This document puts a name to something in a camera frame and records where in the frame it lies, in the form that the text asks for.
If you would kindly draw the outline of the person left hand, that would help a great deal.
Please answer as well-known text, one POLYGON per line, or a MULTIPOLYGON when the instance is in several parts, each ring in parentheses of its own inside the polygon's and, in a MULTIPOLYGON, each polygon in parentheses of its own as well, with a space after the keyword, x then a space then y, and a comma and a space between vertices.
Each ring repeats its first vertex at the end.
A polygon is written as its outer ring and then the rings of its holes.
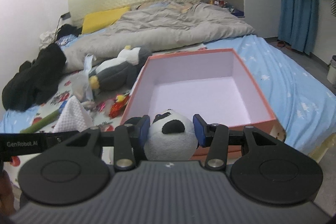
POLYGON ((1 213, 4 215, 12 215, 15 213, 14 194, 8 173, 3 170, 0 179, 0 199, 1 213))

